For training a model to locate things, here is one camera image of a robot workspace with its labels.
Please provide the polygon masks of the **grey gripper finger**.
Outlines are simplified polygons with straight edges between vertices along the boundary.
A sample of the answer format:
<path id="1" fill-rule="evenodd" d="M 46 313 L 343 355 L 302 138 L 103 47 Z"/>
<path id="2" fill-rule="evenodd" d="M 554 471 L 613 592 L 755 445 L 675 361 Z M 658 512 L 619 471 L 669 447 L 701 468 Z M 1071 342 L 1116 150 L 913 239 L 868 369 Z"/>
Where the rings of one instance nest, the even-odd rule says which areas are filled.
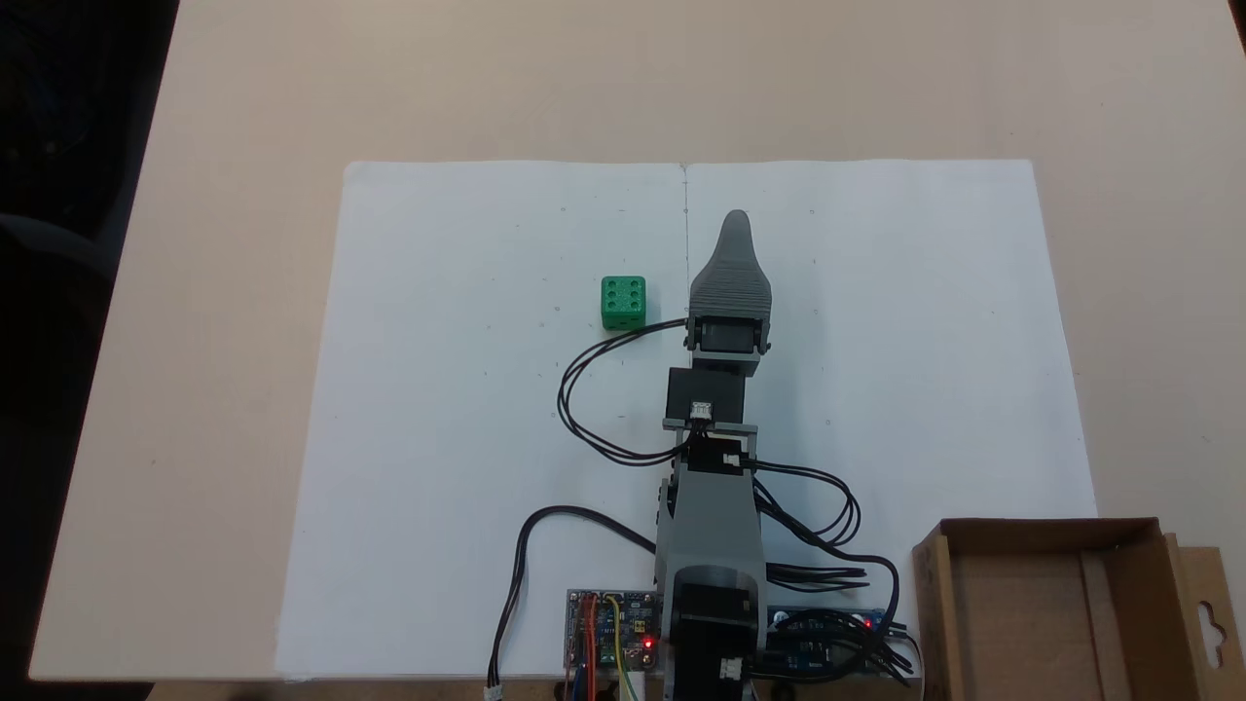
<path id="1" fill-rule="evenodd" d="M 751 219 L 744 210 L 730 210 L 711 256 L 692 280 L 689 314 L 768 322 L 771 311 L 773 288 L 753 248 Z"/>

